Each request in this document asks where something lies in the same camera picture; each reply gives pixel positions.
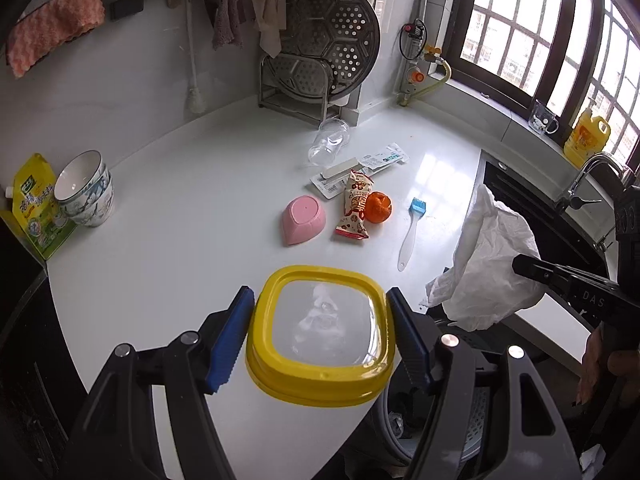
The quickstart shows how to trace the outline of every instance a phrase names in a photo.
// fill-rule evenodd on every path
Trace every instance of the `person's hand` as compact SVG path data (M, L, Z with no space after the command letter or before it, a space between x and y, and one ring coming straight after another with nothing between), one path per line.
M587 339L587 348L582 357L582 374L578 383L577 404L589 402L600 378L600 355L602 336L600 329L594 330ZM640 396L640 353L638 350L612 352L607 360L607 368L616 377L626 378L620 394L620 405L631 405Z
M582 373L578 383L576 404L589 402L593 395L593 389L600 378L600 354L602 353L602 335L600 327L591 332L587 339L587 348L582 356Z

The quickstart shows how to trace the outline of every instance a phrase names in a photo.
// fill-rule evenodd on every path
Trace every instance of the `yellow lid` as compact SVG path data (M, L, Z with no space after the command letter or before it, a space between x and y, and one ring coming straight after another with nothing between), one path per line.
M388 381L396 342L380 286L329 267L291 266L267 280L247 337L255 383L305 406L353 406Z

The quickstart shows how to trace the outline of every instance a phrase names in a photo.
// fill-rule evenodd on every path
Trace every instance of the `yellow oil bottle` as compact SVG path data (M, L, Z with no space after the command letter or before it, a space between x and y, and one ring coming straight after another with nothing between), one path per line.
M564 143L564 156L578 169L595 153L601 152L609 140L611 126L601 117L593 117L595 99L580 114L578 123Z

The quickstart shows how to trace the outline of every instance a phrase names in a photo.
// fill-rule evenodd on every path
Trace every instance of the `white brush handle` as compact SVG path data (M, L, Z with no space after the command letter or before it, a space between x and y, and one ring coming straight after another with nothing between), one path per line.
M187 39L189 40L189 58L191 60L191 78L193 86L198 86L196 78L196 60L193 54L193 13L191 12L191 0L187 0Z
M411 227L409 227L409 232L406 234L404 242L402 242L400 256L398 256L398 270L400 271L406 269L406 264L409 263L411 253L414 252L415 229L418 227L418 220L417 215L411 211Z

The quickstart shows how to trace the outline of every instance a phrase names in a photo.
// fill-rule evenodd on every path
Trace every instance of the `pink bowl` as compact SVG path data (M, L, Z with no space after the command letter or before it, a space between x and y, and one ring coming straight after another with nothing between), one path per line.
M282 213L282 230L287 245L311 240L326 224L321 203L311 195L293 199Z

